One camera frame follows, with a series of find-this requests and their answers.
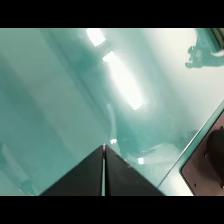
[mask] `glass panel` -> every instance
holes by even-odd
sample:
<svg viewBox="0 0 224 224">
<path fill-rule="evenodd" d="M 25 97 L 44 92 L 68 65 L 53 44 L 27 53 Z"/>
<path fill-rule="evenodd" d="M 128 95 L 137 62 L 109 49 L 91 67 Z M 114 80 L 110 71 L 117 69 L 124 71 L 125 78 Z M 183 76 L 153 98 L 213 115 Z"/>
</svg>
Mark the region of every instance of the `glass panel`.
<svg viewBox="0 0 224 224">
<path fill-rule="evenodd" d="M 0 195 L 39 195 L 101 144 L 155 186 L 224 96 L 208 29 L 0 29 Z"/>
</svg>

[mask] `brown panel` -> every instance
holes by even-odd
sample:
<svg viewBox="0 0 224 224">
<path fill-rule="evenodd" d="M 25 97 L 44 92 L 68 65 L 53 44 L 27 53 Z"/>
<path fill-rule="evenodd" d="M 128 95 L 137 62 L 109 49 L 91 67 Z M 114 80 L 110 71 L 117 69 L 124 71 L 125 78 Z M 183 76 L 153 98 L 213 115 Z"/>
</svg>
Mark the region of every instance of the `brown panel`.
<svg viewBox="0 0 224 224">
<path fill-rule="evenodd" d="M 224 112 L 214 123 L 210 131 L 198 145 L 190 159 L 182 168 L 182 174 L 196 196 L 224 196 L 221 179 L 216 174 L 209 160 L 205 158 L 206 142 L 209 134 L 224 126 Z"/>
</svg>

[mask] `glossy teal surface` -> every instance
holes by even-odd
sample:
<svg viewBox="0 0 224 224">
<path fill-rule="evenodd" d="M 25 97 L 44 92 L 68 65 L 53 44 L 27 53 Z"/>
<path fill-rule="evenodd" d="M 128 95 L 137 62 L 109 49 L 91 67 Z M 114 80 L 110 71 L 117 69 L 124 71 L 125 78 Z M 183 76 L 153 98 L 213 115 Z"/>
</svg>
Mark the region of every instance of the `glossy teal surface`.
<svg viewBox="0 0 224 224">
<path fill-rule="evenodd" d="M 0 29 L 0 195 L 104 143 L 159 186 L 223 100 L 223 55 L 206 29 Z"/>
</svg>

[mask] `glass surface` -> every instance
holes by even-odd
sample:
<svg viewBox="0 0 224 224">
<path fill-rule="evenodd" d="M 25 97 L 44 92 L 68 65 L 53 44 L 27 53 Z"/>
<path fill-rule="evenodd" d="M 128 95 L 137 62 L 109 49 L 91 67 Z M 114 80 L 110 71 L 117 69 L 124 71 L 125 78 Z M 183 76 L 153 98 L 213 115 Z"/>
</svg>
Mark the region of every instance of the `glass surface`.
<svg viewBox="0 0 224 224">
<path fill-rule="evenodd" d="M 0 29 L 0 195 L 108 144 L 155 186 L 224 96 L 209 29 Z"/>
</svg>

